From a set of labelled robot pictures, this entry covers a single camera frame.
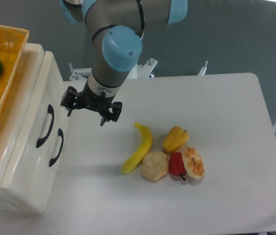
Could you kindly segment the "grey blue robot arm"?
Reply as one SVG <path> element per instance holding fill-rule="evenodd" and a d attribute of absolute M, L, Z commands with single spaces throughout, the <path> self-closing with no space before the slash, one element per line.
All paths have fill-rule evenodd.
<path fill-rule="evenodd" d="M 186 0 L 61 0 L 66 19 L 84 22 L 96 52 L 96 63 L 81 92 L 69 87 L 61 106 L 69 113 L 98 112 L 101 125 L 117 121 L 122 103 L 115 102 L 121 85 L 142 53 L 145 30 L 182 21 Z"/>

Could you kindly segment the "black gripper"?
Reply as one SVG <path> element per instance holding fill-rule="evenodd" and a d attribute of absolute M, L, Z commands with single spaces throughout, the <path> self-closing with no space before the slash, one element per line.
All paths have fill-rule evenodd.
<path fill-rule="evenodd" d="M 122 112 L 123 103 L 120 101 L 113 102 L 114 96 L 107 97 L 105 94 L 95 94 L 88 83 L 85 83 L 82 92 L 69 86 L 64 92 L 60 106 L 64 107 L 69 117 L 73 110 L 85 108 L 101 115 L 100 126 L 106 122 L 117 122 Z"/>

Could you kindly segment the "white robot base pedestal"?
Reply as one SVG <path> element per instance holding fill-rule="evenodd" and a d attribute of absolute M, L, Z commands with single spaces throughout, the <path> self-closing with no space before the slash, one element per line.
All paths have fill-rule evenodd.
<path fill-rule="evenodd" d="M 157 64 L 158 61 L 153 58 L 150 58 L 144 65 L 136 64 L 131 69 L 127 77 L 129 79 L 155 77 L 152 71 Z M 72 66 L 72 63 L 69 63 L 69 68 L 71 75 L 68 78 L 68 81 L 85 81 L 89 77 L 92 70 L 91 68 L 75 69 Z"/>

